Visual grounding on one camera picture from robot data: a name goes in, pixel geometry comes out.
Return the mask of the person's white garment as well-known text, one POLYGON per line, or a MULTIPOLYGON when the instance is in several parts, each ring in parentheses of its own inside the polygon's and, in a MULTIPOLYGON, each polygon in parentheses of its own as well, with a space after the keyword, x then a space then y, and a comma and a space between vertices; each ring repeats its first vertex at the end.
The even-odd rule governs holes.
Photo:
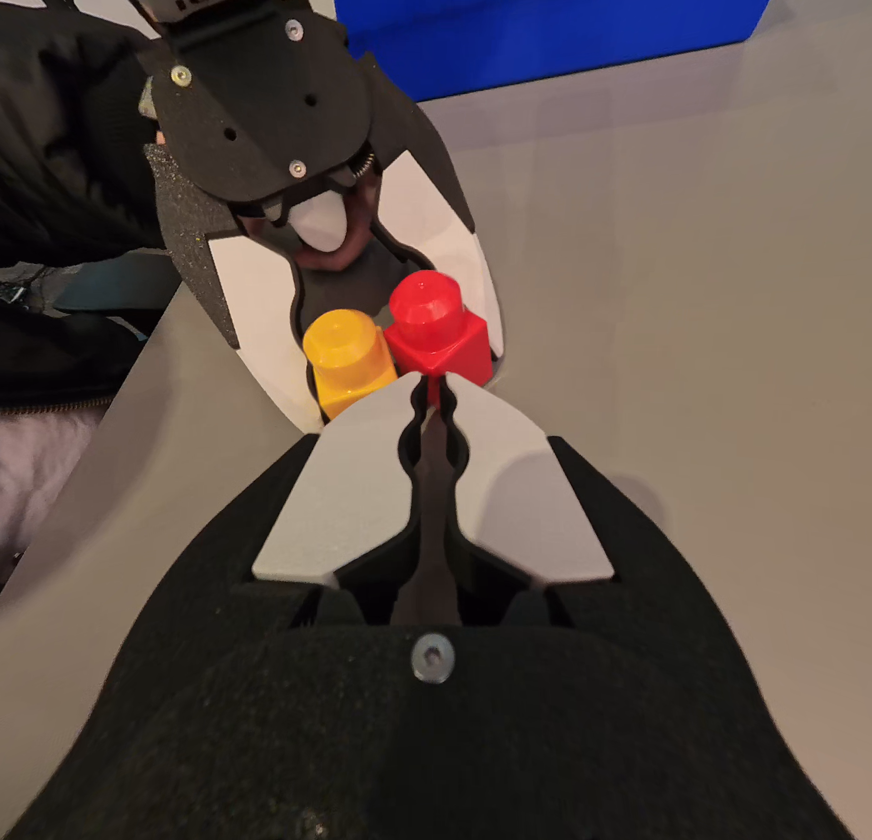
POLYGON ((36 536, 107 405, 1 418, 1 582, 36 536))

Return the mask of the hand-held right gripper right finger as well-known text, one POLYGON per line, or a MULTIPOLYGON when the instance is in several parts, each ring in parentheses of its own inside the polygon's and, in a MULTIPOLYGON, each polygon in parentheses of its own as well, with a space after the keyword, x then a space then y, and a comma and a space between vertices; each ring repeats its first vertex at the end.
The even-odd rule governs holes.
POLYGON ((608 581, 615 571, 547 434, 463 377, 441 380, 454 472, 447 520, 457 581, 519 591, 608 581))

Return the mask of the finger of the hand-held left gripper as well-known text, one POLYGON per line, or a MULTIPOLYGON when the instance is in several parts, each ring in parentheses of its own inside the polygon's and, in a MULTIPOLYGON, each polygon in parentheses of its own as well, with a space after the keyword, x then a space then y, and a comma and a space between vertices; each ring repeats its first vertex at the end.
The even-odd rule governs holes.
POLYGON ((411 151, 405 150, 383 172, 375 218, 391 244, 410 250, 458 283, 464 306, 485 320, 492 354, 502 360, 502 313, 479 237, 411 151))
POLYGON ((209 249, 243 364, 297 429, 321 432, 293 322, 297 287, 289 258, 245 235, 212 239, 209 249))

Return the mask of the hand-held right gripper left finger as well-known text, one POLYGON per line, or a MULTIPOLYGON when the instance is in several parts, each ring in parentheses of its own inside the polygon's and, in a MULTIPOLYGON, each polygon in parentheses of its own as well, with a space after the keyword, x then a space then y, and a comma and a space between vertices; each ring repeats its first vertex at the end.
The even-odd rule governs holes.
POLYGON ((408 373, 333 419, 253 563, 263 582, 339 584, 340 573, 398 536, 411 518, 400 440, 420 414, 427 380, 408 373))

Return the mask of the yellow mega block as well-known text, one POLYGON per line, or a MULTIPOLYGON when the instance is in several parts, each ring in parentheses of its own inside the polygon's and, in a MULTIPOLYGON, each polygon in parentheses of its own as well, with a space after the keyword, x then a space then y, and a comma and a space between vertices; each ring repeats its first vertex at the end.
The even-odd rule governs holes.
POLYGON ((304 334, 302 350, 329 420, 398 378, 383 330, 362 311, 322 314, 304 334))

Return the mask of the red mega block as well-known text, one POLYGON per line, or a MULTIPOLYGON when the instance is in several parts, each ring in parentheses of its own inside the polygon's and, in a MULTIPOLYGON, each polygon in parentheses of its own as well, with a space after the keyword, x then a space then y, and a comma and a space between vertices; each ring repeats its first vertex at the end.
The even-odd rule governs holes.
POLYGON ((456 373, 483 387, 494 374, 484 319, 463 304, 461 288, 449 276, 420 270, 392 292, 393 322, 384 331, 398 370, 428 379, 431 403, 437 406, 440 380, 456 373))

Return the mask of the blue storage bin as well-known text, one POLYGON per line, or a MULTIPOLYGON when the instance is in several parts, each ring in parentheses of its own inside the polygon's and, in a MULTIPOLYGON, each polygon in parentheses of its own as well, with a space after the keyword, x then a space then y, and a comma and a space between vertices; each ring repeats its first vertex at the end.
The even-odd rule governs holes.
POLYGON ((334 0, 417 101, 747 40, 770 0, 334 0))

